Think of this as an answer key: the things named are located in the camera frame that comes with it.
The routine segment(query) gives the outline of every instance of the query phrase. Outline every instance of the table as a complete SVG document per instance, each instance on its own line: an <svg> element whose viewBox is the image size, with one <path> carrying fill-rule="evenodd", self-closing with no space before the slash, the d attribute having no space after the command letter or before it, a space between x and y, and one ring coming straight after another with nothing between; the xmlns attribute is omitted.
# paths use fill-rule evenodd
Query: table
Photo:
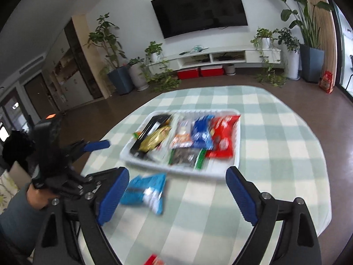
<svg viewBox="0 0 353 265"><path fill-rule="evenodd" d="M103 139L112 146L93 152L83 174L126 166L130 178L155 173L119 161L131 134L154 110L224 109L241 112L239 170L260 192L305 199L318 234L331 221L330 187L321 145L307 124L279 99L257 87L223 86L161 94L128 115ZM168 265L232 264L252 226L244 221L225 182L168 174L164 213L119 205L103 230L123 264L142 265L159 254ZM269 264L281 224L265 253ZM87 264L87 247L80 238Z"/></svg>

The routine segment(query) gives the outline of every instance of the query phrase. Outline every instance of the blue snack bag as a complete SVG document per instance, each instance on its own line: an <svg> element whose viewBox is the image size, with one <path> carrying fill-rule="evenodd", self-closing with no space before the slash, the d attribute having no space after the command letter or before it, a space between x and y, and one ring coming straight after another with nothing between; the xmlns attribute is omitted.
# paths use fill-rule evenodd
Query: blue snack bag
<svg viewBox="0 0 353 265"><path fill-rule="evenodd" d="M214 115L205 115L195 120L194 127L192 128L192 147L202 148L207 150L213 149L213 140L210 134L210 121Z"/></svg>
<svg viewBox="0 0 353 265"><path fill-rule="evenodd" d="M162 192L166 174L155 174L148 177L136 176L126 188L120 203L123 205L147 205L155 214L163 212Z"/></svg>

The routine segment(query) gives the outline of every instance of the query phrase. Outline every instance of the orange light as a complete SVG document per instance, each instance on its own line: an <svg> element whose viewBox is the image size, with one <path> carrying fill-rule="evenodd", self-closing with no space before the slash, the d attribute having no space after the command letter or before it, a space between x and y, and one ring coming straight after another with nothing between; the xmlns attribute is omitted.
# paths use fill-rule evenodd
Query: orange light
<svg viewBox="0 0 353 265"><path fill-rule="evenodd" d="M56 114L50 114L45 119L51 119L52 117L56 116Z"/></svg>

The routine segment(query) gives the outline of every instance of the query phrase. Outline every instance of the sleeve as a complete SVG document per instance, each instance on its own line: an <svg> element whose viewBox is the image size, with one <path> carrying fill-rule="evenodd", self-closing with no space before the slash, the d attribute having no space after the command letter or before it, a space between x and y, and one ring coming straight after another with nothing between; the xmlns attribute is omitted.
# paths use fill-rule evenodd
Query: sleeve
<svg viewBox="0 0 353 265"><path fill-rule="evenodd" d="M9 202L0 215L0 229L5 238L26 256L31 255L45 218L46 209L36 210L27 202L29 184L24 186Z"/></svg>

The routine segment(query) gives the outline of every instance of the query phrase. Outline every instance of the ceiling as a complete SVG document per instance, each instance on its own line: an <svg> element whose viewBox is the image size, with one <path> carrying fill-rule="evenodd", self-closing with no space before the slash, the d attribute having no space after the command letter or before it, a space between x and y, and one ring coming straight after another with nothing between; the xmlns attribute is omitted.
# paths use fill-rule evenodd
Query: ceiling
<svg viewBox="0 0 353 265"><path fill-rule="evenodd" d="M100 0L21 0L0 32L0 83L45 54L72 15Z"/></svg>

